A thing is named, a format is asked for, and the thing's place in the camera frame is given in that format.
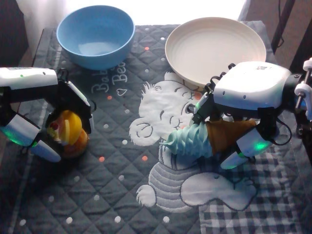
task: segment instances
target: toy food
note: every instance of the toy food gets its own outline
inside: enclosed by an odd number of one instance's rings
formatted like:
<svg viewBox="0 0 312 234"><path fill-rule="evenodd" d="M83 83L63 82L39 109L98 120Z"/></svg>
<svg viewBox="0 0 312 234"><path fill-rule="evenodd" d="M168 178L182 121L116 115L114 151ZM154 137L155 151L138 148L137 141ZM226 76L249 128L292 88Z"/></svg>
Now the toy food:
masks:
<svg viewBox="0 0 312 234"><path fill-rule="evenodd" d="M82 128L81 119L71 111L63 111L49 124L49 135L64 146L63 158L81 155L88 144L89 137Z"/></svg>
<svg viewBox="0 0 312 234"><path fill-rule="evenodd" d="M255 125L254 120L201 122L172 132L161 144L175 155L210 157L226 150Z"/></svg>

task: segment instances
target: quilted mat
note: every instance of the quilted mat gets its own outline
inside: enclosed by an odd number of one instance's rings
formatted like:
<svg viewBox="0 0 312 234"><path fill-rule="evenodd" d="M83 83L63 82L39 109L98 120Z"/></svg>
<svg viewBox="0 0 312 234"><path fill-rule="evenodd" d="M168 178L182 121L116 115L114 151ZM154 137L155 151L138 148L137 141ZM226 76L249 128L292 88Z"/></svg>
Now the quilted mat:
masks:
<svg viewBox="0 0 312 234"><path fill-rule="evenodd" d="M276 63L263 23L245 24L265 42L267 61ZM4 233L309 233L301 215L302 204L311 203L306 193L292 189L295 180L301 184L289 153L293 144L271 147L256 157L255 165L229 171L214 158L190 160L159 144L189 123L186 104L196 104L202 95L173 73L166 60L166 38L176 26L137 26L127 59L99 72L72 64L55 29L44 30L34 66L69 70L69 79L97 103L95 130L82 157L60 163L8 142L2 166L11 159L15 168L1 177L6 184L2 194L9 194L1 198ZM207 67L199 64L198 69L205 74ZM20 109L39 126L50 111L44 100ZM281 118L294 125L291 114Z"/></svg>

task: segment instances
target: orange dot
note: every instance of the orange dot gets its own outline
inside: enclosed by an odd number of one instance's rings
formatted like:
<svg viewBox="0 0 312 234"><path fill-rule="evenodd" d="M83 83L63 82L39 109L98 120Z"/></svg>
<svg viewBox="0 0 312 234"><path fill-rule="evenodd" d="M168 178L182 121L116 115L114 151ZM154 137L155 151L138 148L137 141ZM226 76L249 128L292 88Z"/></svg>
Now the orange dot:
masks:
<svg viewBox="0 0 312 234"><path fill-rule="evenodd" d="M200 92L194 92L194 97L196 100L200 100L201 96L202 96L202 94Z"/></svg>

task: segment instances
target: bowl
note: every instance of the bowl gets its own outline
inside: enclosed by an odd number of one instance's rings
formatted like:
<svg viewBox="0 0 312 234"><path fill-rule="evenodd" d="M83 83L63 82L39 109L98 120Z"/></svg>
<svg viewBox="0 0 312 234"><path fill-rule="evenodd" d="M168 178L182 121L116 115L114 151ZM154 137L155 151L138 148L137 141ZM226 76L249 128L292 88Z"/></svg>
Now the bowl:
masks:
<svg viewBox="0 0 312 234"><path fill-rule="evenodd" d="M127 13L96 5L67 15L58 25L57 39L71 62L90 70L106 70L127 57L134 33L134 22Z"/></svg>
<svg viewBox="0 0 312 234"><path fill-rule="evenodd" d="M261 37L236 20L207 17L178 26L165 45L167 61L182 79L205 87L231 63L266 60Z"/></svg>

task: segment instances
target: curtain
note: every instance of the curtain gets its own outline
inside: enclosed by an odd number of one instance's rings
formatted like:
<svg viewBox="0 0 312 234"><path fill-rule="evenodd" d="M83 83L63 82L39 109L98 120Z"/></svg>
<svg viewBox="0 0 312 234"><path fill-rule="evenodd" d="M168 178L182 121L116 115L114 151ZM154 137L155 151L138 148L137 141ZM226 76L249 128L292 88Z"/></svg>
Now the curtain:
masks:
<svg viewBox="0 0 312 234"><path fill-rule="evenodd" d="M201 17L245 20L250 0L16 0L24 14L34 57L42 31L57 27L69 13L89 5L110 5L127 12L136 25L182 24Z"/></svg>

